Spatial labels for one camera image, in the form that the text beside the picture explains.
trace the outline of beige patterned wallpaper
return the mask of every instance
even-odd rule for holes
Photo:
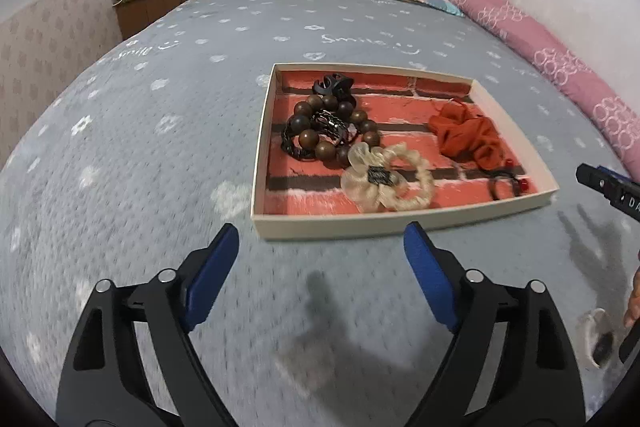
[[[57,95],[121,40],[111,0],[38,0],[0,24],[0,166]]]

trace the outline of hand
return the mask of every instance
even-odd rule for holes
[[[626,305],[626,313],[623,319],[625,328],[633,326],[638,319],[640,319],[640,268],[634,275],[634,289],[631,291],[629,302]]]

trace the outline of box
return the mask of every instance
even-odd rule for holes
[[[327,206],[328,211],[325,214],[305,215],[298,212],[296,215],[292,215],[294,213],[293,206],[287,206],[286,198],[291,197],[295,199],[298,197],[293,188],[291,188],[293,185],[287,185],[289,188],[286,188],[284,192],[274,192],[268,189],[268,182],[271,186],[274,184],[277,185],[277,183],[281,183],[283,180],[282,178],[276,179],[275,176],[271,176],[269,171],[270,154],[279,154],[277,147],[278,140],[280,139],[279,133],[274,132],[274,129],[277,129],[278,125],[277,123],[274,124],[273,121],[274,106],[288,96],[292,98],[305,97],[310,94],[312,86],[310,79],[322,79],[324,74],[334,72],[363,79],[362,85],[369,86],[367,87],[369,90],[359,86],[358,79],[356,78],[352,92],[356,96],[356,99],[358,99],[358,107],[360,107],[360,100],[366,98],[367,101],[363,103],[369,104],[371,110],[379,110],[383,105],[385,107],[391,107],[394,103],[397,104],[399,103],[398,101],[402,100],[408,101],[405,104],[417,103],[414,101],[418,100],[420,100],[421,103],[431,101],[430,103],[435,110],[437,107],[442,107],[442,104],[446,103],[448,98],[464,96],[469,101],[469,107],[473,107],[474,110],[478,111],[478,114],[484,114],[493,120],[495,128],[503,140],[504,148],[509,151],[508,155],[513,156],[518,165],[517,168],[520,169],[520,173],[526,175],[531,186],[534,188],[532,188],[530,193],[523,194],[517,198],[505,197],[498,201],[471,202],[469,204],[453,204],[453,206],[447,206],[447,203],[441,205],[439,208],[427,208],[410,212],[385,211],[374,214],[361,214],[357,211],[356,213],[345,213],[344,210],[340,210],[339,212],[341,213],[337,214],[331,210],[333,207],[329,204],[329,206]],[[284,78],[287,79],[287,82],[292,82],[289,80],[292,78],[300,78],[300,80],[295,85],[287,84],[287,86],[285,86],[287,92],[284,92]],[[436,95],[429,92],[432,89],[430,86],[437,86]],[[282,104],[280,104],[278,108],[279,112],[282,113]],[[380,120],[373,116],[371,118],[380,124]],[[424,118],[424,121],[427,121],[427,115],[425,115]],[[402,129],[413,128],[409,125],[405,125],[404,127],[402,124],[394,125],[394,121],[401,121],[402,118],[390,118],[389,120],[392,123],[385,124],[385,128],[401,130],[395,134],[394,131],[389,131],[390,139],[394,136],[398,139],[398,136],[402,135]],[[385,131],[382,128],[385,125],[380,125],[383,136],[383,146],[385,145]],[[406,133],[406,136],[409,138],[413,136],[415,138],[415,134],[411,132]],[[427,133],[418,133],[417,136],[427,137]],[[450,160],[444,158],[444,156],[441,156],[440,159],[450,162]],[[273,162],[274,165],[271,166],[271,168],[275,167],[276,158],[273,158]],[[438,190],[441,190],[442,193],[445,194],[447,191],[443,187],[449,187],[449,184],[464,185],[462,188],[456,188],[458,197],[466,197],[465,195],[468,194],[470,201],[473,201],[475,191],[486,190],[488,194],[488,188],[485,189],[486,180],[474,178],[474,176],[478,176],[478,170],[466,169],[464,164],[460,165],[454,162],[451,162],[451,164],[451,168],[438,168],[432,171],[442,172],[441,175],[443,179],[436,179]],[[334,188],[331,189],[333,192],[303,191],[304,197],[310,198],[307,200],[309,202],[314,201],[315,194],[317,194],[318,201],[321,201],[322,198],[329,198],[331,194],[337,198],[338,193],[335,191],[335,180],[336,176],[339,176],[341,173],[342,170],[338,170],[335,171],[335,175],[318,178],[319,180],[324,180],[325,184],[334,184]],[[452,175],[458,175],[459,178],[447,178],[447,176]],[[456,225],[494,219],[495,217],[507,216],[516,212],[543,206],[550,202],[551,195],[558,190],[558,188],[558,184],[553,178],[553,175],[527,137],[477,80],[445,73],[359,64],[275,64],[271,71],[271,80],[264,101],[264,109],[258,133],[251,203],[251,218],[258,234],[265,239],[337,239],[386,235],[401,233],[404,227],[412,221],[418,221],[425,230],[454,227]],[[282,201],[285,201],[285,203],[281,206],[277,206],[277,204],[274,206],[273,198],[284,198]],[[454,200],[455,198],[447,199],[446,201],[450,203]],[[432,205],[438,206],[435,201],[432,201]],[[317,205],[310,205],[308,208],[315,208],[316,206]],[[288,208],[292,209],[292,214],[287,214],[289,212],[287,210]]]

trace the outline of red bead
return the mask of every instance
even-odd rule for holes
[[[526,178],[519,179],[518,185],[520,186],[521,192],[527,192],[527,190],[529,190],[529,180]]]

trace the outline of brown bead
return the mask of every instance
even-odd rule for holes
[[[351,166],[351,163],[349,162],[349,149],[349,147],[340,147],[335,155],[338,159],[338,163],[343,167]]]
[[[307,118],[311,118],[313,113],[314,110],[311,108],[311,105],[306,102],[298,102],[293,108],[293,114],[301,114]]]
[[[289,118],[289,125],[293,134],[300,134],[311,127],[311,121],[303,114],[296,114]]]
[[[312,151],[315,149],[319,141],[320,136],[313,129],[305,129],[300,133],[300,136],[298,136],[298,143],[300,144],[300,147],[306,151]]]
[[[335,111],[338,109],[338,99],[332,94],[326,94],[322,97],[322,103],[327,111]]]
[[[341,120],[348,122],[352,112],[353,104],[351,102],[340,102],[338,104],[338,111],[336,114]]]
[[[362,141],[369,147],[377,147],[380,145],[380,135],[377,131],[367,131],[362,135]]]
[[[326,140],[321,140],[316,145],[316,158],[320,161],[328,162],[335,158],[335,145]]]
[[[378,130],[378,124],[375,123],[373,120],[365,120],[360,124],[360,132],[363,134],[369,131],[377,131],[377,130]]]
[[[351,123],[359,124],[367,120],[367,118],[369,118],[367,116],[367,111],[362,109],[356,109],[351,113]]]
[[[306,97],[306,103],[311,106],[314,112],[324,109],[324,102],[322,102],[322,97],[318,94],[310,94]]]

